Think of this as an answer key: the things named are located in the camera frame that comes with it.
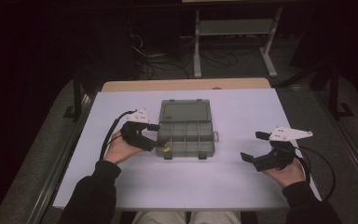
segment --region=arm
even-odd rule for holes
[[[293,160],[284,169],[271,169],[265,173],[275,179],[283,188],[282,193],[290,205],[286,223],[341,223],[336,211],[329,202],[320,202],[305,181],[298,160]]]
[[[120,132],[112,135],[115,140],[103,161],[97,161],[91,176],[77,182],[59,223],[110,223],[116,208],[115,180],[121,172],[117,165],[142,151],[128,145],[120,136]]]

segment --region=gray plastic organizer box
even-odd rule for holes
[[[199,157],[214,154],[209,100],[164,100],[159,114],[156,152],[159,157]]]

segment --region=white plastic attachment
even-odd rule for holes
[[[269,136],[270,141],[288,142],[300,138],[312,137],[312,132],[304,132],[296,129],[277,127]]]
[[[145,109],[139,109],[135,113],[128,115],[126,120],[138,123],[149,123],[149,117]]]

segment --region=white table surface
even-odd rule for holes
[[[240,155],[245,152],[257,157],[270,152],[269,142],[256,139],[255,132],[271,133],[277,125],[290,127],[273,89],[98,93],[53,206],[64,208],[77,181],[93,173],[103,140],[116,118],[125,111],[145,108],[150,122],[158,123],[161,101],[169,99],[210,100],[213,130],[220,138],[214,156],[206,161],[165,161],[153,150],[129,158],[119,165],[117,208],[255,211],[288,206],[281,187],[242,161]],[[124,122],[122,119],[115,131]],[[155,132],[144,130],[143,134],[157,138]],[[311,187],[320,199],[313,181]]]

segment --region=hand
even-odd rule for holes
[[[120,131],[112,134],[111,141],[112,142],[109,145],[108,151],[103,158],[104,161],[111,161],[114,164],[119,164],[132,155],[143,151],[138,147],[130,146],[126,141],[124,141],[121,137]]]
[[[291,164],[287,165],[282,170],[280,168],[275,168],[264,171],[263,173],[275,179],[283,189],[291,184],[305,181],[301,163],[297,159],[294,159]]]

